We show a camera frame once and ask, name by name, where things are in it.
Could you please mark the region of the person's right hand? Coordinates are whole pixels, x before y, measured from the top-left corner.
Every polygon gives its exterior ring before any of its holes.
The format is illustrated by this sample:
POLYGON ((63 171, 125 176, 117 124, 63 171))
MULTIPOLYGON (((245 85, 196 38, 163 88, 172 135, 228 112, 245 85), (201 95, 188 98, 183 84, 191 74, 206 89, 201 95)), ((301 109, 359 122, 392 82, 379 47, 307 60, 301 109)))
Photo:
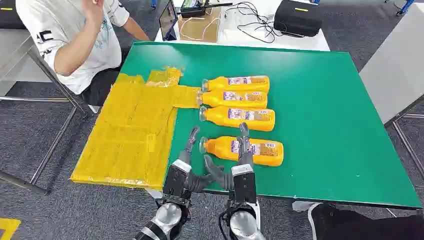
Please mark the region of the person's right hand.
POLYGON ((94 26, 100 26, 104 19, 103 0, 82 0, 82 10, 86 21, 94 26))

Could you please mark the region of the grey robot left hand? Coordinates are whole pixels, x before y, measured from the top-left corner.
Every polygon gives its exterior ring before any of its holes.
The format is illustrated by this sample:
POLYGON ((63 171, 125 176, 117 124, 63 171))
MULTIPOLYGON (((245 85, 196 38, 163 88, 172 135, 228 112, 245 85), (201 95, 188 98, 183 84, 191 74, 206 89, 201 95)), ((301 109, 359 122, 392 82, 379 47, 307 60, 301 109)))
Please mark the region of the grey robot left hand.
POLYGON ((195 126, 188 135, 187 142, 178 158, 169 166, 163 186, 163 194, 188 199, 191 193, 201 193, 215 180, 210 174, 199 176, 191 166, 192 149, 196 142, 199 127, 195 126))

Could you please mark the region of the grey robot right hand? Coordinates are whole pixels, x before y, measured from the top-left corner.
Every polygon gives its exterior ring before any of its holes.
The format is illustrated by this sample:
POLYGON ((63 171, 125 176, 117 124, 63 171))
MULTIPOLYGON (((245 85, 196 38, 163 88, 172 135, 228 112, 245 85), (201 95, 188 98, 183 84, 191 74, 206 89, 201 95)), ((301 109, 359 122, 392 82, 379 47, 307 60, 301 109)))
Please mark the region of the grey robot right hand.
POLYGON ((204 155, 204 165, 212 179, 223 189, 234 193, 237 203, 257 202, 256 177, 253 169, 253 153, 250 145, 249 128, 245 122, 239 125, 240 136, 238 141, 237 165, 231 168, 231 172, 225 173, 218 168, 209 155, 204 155))

